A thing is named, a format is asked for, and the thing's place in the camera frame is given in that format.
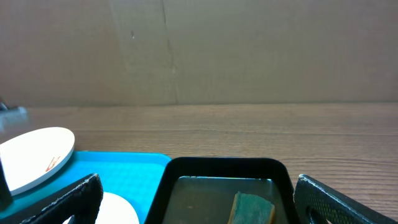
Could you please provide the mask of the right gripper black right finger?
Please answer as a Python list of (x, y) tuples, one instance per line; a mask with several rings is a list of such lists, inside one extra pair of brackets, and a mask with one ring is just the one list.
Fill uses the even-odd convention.
[(301, 223), (397, 224), (320, 181), (300, 174), (294, 203)]

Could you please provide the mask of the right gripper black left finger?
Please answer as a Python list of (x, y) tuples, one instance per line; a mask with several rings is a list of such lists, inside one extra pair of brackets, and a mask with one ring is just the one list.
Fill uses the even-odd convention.
[(103, 186), (97, 173), (79, 180), (69, 192), (59, 196), (41, 211), (21, 221), (23, 224), (94, 224), (103, 199)]

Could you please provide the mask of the green yellow sponge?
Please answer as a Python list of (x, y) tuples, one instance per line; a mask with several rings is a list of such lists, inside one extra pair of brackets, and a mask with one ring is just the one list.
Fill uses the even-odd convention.
[(275, 206), (270, 201), (238, 192), (234, 196), (228, 224), (272, 224), (274, 218)]

